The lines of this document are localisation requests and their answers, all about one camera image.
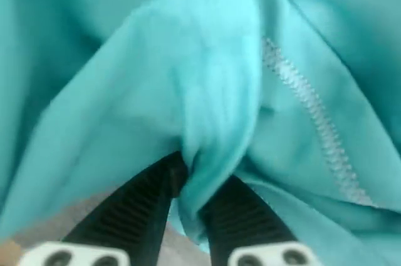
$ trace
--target turquoise fabric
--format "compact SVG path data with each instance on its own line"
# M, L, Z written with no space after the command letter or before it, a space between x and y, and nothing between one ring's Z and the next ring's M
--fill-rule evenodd
M328 266L401 259L398 0L0 0L0 238L181 150Z

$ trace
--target turquoise garment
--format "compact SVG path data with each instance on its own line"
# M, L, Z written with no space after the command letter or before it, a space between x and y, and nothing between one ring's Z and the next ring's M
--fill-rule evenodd
M326 266L401 259L398 0L0 0L0 238L182 150Z

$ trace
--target beige surface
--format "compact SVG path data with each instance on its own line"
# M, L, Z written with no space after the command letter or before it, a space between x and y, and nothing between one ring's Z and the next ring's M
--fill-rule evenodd
M0 266L15 266L21 256L21 247L13 241L0 245Z

